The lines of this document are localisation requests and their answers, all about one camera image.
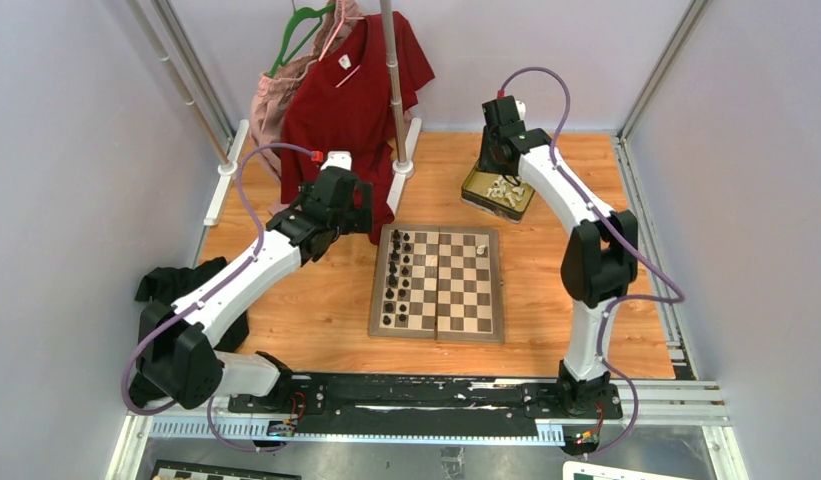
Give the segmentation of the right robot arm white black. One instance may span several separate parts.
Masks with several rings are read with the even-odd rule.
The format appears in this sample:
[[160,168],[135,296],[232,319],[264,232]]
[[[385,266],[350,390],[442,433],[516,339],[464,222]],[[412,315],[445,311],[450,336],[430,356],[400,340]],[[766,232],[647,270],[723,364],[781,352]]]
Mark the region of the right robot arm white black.
[[483,103],[482,112],[479,168],[528,184],[569,232],[560,275],[573,301],[573,322],[555,402],[566,415],[582,417],[609,392],[605,351],[615,320],[612,303],[627,295],[638,275],[638,220],[592,193],[553,138],[526,127],[514,97],[500,94]]

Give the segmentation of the yellow metal tin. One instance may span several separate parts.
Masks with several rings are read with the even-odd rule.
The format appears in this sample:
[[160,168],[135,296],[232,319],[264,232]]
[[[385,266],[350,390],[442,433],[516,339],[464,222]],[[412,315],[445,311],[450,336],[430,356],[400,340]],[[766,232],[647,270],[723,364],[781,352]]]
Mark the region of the yellow metal tin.
[[484,172],[476,161],[461,185],[464,203],[487,213],[520,223],[535,190],[519,177]]

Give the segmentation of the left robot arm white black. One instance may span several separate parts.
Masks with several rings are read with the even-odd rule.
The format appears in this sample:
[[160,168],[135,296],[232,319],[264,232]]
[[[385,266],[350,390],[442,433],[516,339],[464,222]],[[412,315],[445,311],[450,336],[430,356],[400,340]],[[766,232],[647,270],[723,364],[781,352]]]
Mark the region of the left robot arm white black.
[[350,170],[323,168],[222,271],[171,304],[154,301],[143,310],[138,376],[187,410],[215,396],[243,394],[269,413],[284,411],[293,390],[287,367],[265,353],[223,352],[217,345],[275,283],[318,261],[340,236],[372,227],[372,185]]

